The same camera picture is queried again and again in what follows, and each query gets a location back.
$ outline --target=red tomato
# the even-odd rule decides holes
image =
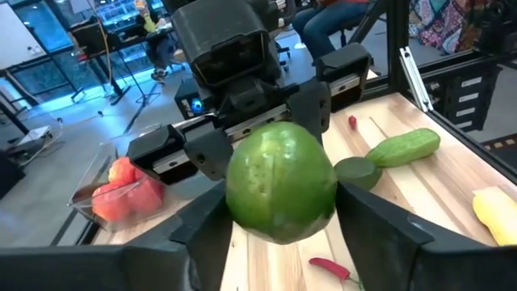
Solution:
[[[348,117],[348,124],[352,129],[355,129],[357,127],[357,119],[354,116]]]
[[[107,179],[119,186],[129,185],[137,181],[135,170],[128,157],[121,157],[112,163]]]
[[[120,221],[131,212],[123,189],[109,183],[97,188],[93,193],[92,211],[106,221]]]
[[[137,213],[151,214],[163,205],[163,185],[151,178],[144,178],[141,183],[128,193],[131,208]]]

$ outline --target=jeans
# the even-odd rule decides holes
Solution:
[[[146,53],[155,69],[165,70],[170,65],[170,59],[172,58],[171,50],[173,50],[173,47],[170,40],[166,38],[157,44],[148,45]]]
[[[339,0],[329,6],[320,6],[298,13],[292,22],[292,27],[316,60],[335,50],[330,43],[329,35],[338,32],[344,21],[363,15],[367,6],[368,3]]]

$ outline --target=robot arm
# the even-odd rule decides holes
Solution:
[[[286,11],[291,10],[291,1]],[[274,13],[263,3],[267,2],[198,0],[174,13],[174,27],[199,88],[197,106],[204,114],[133,141],[128,156],[135,166],[166,184],[197,171],[223,179],[232,143],[257,127],[290,120],[321,141],[330,112],[360,99],[370,56],[359,44],[316,60],[316,77],[282,86],[277,52],[268,34],[278,24],[265,26]],[[292,18],[289,13],[285,19]],[[279,14],[274,15],[278,22]],[[211,19],[213,25],[200,19]],[[191,111],[192,101],[182,101],[178,103],[184,111]]]

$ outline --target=large lime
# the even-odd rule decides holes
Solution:
[[[322,146],[291,122],[266,125],[234,151],[226,175],[233,219],[267,241],[317,233],[334,213],[337,179]]]

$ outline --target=colorful fabric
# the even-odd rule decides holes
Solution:
[[[476,22],[472,15],[479,15],[483,11],[484,2],[485,0],[411,0],[412,34],[422,44],[444,53],[470,49],[477,37]]]

